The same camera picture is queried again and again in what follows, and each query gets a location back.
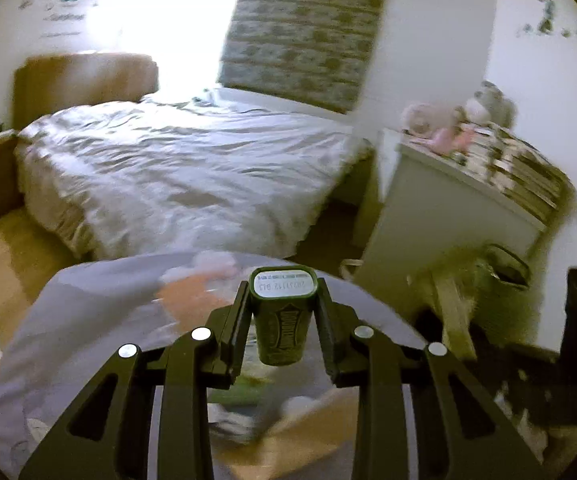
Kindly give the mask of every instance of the metal screw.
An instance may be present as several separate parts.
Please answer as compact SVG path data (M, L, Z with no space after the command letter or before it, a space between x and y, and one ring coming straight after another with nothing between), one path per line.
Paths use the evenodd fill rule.
M437 355L437 357L442 357L449 351L442 343L435 342L429 345L429 352L431 352L433 355Z
M200 326L191 332L190 336L195 339L195 341L204 341L210 337L210 329L205 326Z
M371 339L375 332L369 326L360 325L360 326L355 327L355 330L353 331L353 333L357 337L360 337L362 339Z
M137 347L131 343L121 346L118 350L118 354L120 354L120 357L123 357L124 359L133 357L136 353Z

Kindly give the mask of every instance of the stuffed animal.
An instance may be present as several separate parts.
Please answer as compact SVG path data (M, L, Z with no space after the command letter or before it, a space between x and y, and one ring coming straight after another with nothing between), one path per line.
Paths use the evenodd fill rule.
M401 126L405 134L427 139L434 131L435 108L428 103L411 103L402 111Z
M490 81L482 81L480 88L464 105L470 123L488 126L494 123L508 128L513 120L513 103Z
M467 139L464 137L466 134L463 133L461 125L465 122L465 119L464 108L458 106L453 110L453 124L451 124L451 126L438 128L438 130L433 132L430 139L415 139L411 142L423 144L433 153L442 156L450 155L455 150L463 150L466 148L464 144L467 142Z

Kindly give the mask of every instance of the white dresser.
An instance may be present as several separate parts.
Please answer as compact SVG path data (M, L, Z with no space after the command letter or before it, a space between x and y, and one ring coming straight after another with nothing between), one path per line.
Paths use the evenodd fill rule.
M372 217L379 219L354 282L406 318L414 305L407 276L452 248L487 242L524 257L545 225L453 161L400 141L398 132L383 131L355 228L357 245L371 232Z

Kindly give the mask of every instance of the bedsheet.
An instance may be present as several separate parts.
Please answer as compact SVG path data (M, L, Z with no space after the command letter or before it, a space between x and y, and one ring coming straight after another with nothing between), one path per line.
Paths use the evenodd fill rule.
M30 214L77 256L232 250L285 257L367 155L351 127L250 105L111 102L31 123Z

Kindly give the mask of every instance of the green can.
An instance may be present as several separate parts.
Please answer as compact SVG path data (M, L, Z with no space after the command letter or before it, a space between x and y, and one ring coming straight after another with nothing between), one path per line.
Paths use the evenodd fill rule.
M285 366L302 359L313 309L317 276L305 266L261 267L249 279L260 361Z

